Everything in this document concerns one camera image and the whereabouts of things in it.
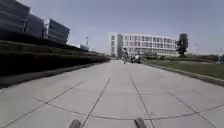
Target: person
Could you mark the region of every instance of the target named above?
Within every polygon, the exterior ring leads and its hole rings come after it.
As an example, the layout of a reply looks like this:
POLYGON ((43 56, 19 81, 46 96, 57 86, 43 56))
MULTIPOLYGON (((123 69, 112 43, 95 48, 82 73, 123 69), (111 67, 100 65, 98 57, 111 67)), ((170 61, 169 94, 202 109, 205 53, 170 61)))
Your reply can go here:
POLYGON ((140 55, 135 55, 135 62, 140 63, 140 55))
POLYGON ((123 62, 124 64, 126 63, 126 61, 128 60, 128 52, 126 51, 126 48, 124 48, 124 51, 123 51, 123 62))

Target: shrub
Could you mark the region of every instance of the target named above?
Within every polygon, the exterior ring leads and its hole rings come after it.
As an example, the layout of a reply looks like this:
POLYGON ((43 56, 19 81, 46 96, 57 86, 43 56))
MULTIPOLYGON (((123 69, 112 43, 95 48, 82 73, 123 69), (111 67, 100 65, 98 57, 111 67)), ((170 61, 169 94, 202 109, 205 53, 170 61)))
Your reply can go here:
POLYGON ((0 52, 0 76, 39 72, 108 60, 102 56, 0 52))

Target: dark building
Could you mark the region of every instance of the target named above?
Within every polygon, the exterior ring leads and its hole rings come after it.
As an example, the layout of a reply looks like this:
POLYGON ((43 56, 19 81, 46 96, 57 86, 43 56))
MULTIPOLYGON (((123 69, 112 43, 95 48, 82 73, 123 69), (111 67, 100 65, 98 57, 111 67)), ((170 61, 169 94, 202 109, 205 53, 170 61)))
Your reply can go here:
POLYGON ((48 21, 45 38, 56 41, 58 43, 66 44, 70 29, 64 25, 50 19, 48 21))
POLYGON ((30 8, 16 0, 0 0, 0 28, 24 32, 30 8))
POLYGON ((44 21, 39 17, 30 14, 27 17, 25 32, 37 38, 44 37, 44 21))

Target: road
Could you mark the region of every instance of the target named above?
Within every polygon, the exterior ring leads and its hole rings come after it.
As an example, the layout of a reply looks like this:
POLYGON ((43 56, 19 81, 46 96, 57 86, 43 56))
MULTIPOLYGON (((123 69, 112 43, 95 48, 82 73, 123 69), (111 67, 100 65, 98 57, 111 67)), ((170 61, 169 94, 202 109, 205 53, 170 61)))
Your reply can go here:
POLYGON ((0 92, 0 127, 223 128, 224 88, 113 60, 21 83, 0 92))

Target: pavement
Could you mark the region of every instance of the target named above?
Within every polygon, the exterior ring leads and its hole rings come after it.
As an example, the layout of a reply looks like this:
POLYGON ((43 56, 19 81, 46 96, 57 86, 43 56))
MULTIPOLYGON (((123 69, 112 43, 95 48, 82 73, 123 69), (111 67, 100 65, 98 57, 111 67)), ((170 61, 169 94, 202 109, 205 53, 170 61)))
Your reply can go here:
POLYGON ((0 128, 223 128, 224 88, 113 60, 0 91, 0 128))

